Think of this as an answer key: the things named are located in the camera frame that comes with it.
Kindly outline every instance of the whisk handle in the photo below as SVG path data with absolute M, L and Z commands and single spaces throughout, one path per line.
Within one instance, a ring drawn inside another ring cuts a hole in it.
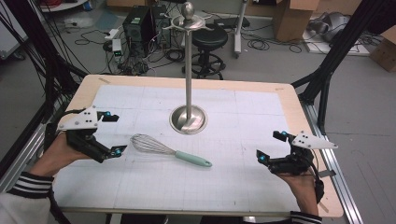
M 186 152 L 176 151 L 175 156 L 176 156 L 176 158 L 179 158 L 179 159 L 181 159 L 183 161 L 188 161 L 188 162 L 194 163 L 196 165 L 206 166 L 206 167 L 211 167 L 212 166 L 212 162 L 207 161 L 204 158 L 191 155 L 191 154 L 186 153 Z

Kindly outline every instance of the hand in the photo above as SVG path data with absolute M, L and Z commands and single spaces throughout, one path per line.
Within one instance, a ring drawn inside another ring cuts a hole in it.
M 29 173 L 32 175 L 53 176 L 73 161 L 89 158 L 67 145 L 66 133 L 60 133 Z
M 277 176 L 288 183 L 301 212 L 318 216 L 315 179 L 309 172 L 301 175 L 280 174 Z

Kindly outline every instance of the person's right hand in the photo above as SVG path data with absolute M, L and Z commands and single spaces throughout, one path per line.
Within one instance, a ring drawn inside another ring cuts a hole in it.
M 318 216 L 315 179 L 309 172 L 301 175 L 279 174 L 277 176 L 289 185 L 301 212 Z

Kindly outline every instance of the black stool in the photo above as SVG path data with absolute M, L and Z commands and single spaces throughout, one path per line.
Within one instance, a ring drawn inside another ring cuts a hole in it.
M 207 24 L 206 26 L 213 31 L 201 29 L 192 32 L 192 44 L 198 47 L 200 53 L 192 55 L 192 58 L 199 58 L 198 63 L 192 63 L 191 71 L 197 75 L 197 78 L 219 75 L 219 79 L 223 80 L 220 71 L 225 68 L 225 63 L 219 56 L 210 53 L 210 51 L 223 47 L 228 41 L 228 35 L 216 24 Z

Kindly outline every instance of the wheel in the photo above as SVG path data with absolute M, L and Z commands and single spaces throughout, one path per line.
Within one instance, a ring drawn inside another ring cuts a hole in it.
M 12 58 L 18 61 L 23 61 L 26 59 L 26 57 L 23 55 L 23 53 L 20 50 L 13 52 Z

